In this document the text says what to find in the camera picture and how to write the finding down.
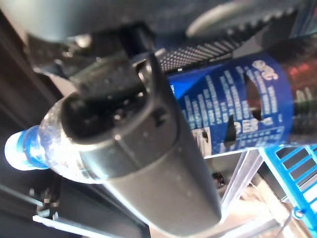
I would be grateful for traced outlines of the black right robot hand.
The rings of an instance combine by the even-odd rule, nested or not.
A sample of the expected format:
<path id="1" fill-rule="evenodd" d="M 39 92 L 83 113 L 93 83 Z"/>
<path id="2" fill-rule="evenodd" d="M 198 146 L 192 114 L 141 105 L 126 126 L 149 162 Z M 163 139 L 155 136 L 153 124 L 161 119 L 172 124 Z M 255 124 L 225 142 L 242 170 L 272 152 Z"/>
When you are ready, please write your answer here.
<path id="1" fill-rule="evenodd" d="M 62 37 L 92 37 L 69 73 L 77 92 L 61 106 L 61 125 L 94 182 L 144 222 L 177 236 L 221 218 L 215 186 L 165 71 L 192 67 L 187 49 L 234 51 L 269 22 L 296 10 L 291 1 L 238 0 L 208 8 L 183 1 L 77 0 Z"/>

